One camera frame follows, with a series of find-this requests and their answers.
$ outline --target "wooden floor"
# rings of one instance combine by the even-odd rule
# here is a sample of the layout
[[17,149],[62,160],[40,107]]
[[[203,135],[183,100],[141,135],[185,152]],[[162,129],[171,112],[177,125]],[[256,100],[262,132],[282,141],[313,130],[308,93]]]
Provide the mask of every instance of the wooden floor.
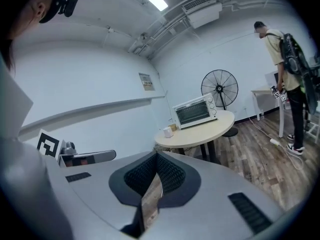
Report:
[[[265,116],[264,119],[253,122],[260,127],[270,138],[279,140],[285,147],[290,142],[286,136],[294,132],[291,112],[285,111],[284,138],[278,137],[279,111]],[[301,156],[303,169],[297,170],[281,147],[270,143],[270,138],[265,136],[255,126],[246,121],[235,125],[239,133],[234,137],[220,137],[214,141],[216,155],[221,164],[244,177],[252,184],[263,190],[275,200],[285,211],[300,203],[309,191],[318,176],[320,165],[320,140],[305,136],[305,151]],[[200,147],[185,151],[187,156],[201,155]],[[296,167],[301,167],[301,162],[290,156]],[[157,218],[157,202],[161,197],[162,186],[157,176],[148,192],[142,199],[142,211],[145,227],[148,228]]]

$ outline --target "ceiling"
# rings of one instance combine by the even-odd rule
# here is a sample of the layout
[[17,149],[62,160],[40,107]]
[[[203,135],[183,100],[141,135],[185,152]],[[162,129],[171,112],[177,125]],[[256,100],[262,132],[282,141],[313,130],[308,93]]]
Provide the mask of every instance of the ceiling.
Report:
[[[69,18],[56,15],[50,22],[26,32],[15,42],[23,49],[32,44],[76,40],[99,43],[151,59],[175,36],[190,28],[179,4],[164,0],[168,8],[159,11],[148,0],[79,0]],[[218,0],[223,11],[255,7],[289,6],[284,0]]]

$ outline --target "white cup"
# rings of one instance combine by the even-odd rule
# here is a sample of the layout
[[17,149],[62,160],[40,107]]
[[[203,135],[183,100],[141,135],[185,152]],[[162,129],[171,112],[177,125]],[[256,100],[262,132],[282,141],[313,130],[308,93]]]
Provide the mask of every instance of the white cup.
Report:
[[164,132],[164,136],[165,136],[166,138],[171,138],[171,137],[174,135],[174,133],[172,132],[171,127],[166,127],[166,128],[164,128],[164,129],[163,129],[163,132]]

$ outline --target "wall sign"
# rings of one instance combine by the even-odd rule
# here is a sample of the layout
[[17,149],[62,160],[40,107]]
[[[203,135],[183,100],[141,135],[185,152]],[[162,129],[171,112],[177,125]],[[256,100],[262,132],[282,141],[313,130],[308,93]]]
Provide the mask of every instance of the wall sign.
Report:
[[148,74],[143,74],[143,73],[139,73],[142,85],[144,87],[145,91],[154,91],[154,85],[151,81],[150,75]]

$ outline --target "backpack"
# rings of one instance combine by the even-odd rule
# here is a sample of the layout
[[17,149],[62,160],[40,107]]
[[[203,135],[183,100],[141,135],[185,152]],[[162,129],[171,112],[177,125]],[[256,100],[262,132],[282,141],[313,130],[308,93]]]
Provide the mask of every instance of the backpack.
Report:
[[309,71],[305,55],[290,33],[283,34],[283,38],[273,33],[267,33],[265,36],[274,36],[280,40],[279,47],[286,71],[298,76],[303,76],[304,73]]
[[283,58],[284,69],[290,74],[301,78],[305,89],[309,113],[314,115],[318,106],[318,95],[315,90],[316,86],[309,65],[301,47],[289,33],[283,34],[283,38],[272,33],[267,33],[265,36],[274,36],[280,40],[279,48]]

